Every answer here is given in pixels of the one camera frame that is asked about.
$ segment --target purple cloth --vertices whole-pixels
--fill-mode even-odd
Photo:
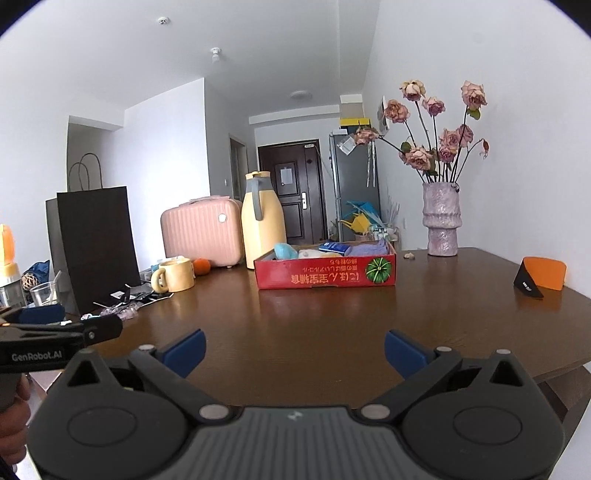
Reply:
[[[388,245],[386,240],[381,238],[377,244],[361,244],[351,247],[347,257],[377,257],[379,255],[388,255]]]

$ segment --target human hand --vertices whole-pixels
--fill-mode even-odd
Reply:
[[[0,413],[0,456],[8,465],[20,463],[27,454],[27,422],[31,418],[31,409],[27,403],[29,398],[29,380],[23,375],[17,386],[14,403]]]

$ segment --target pink suitcase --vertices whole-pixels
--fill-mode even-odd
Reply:
[[[212,267],[231,267],[244,258],[242,202],[212,196],[166,210],[160,217],[164,252],[207,258]]]

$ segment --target blue plush toy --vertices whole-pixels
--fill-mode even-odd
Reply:
[[[291,245],[275,244],[275,257],[277,260],[294,260],[297,252]]]

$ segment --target blue gripper pad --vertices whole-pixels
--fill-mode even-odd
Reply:
[[[384,340],[386,360],[406,380],[436,357],[435,352],[427,350],[396,330],[390,330]]]
[[[32,307],[22,309],[18,316],[18,323],[23,325],[47,325],[48,323],[63,322],[66,310],[63,305],[45,305],[44,307]]]
[[[157,358],[176,373],[187,378],[205,358],[205,333],[197,330],[175,343],[172,347],[158,353]]]

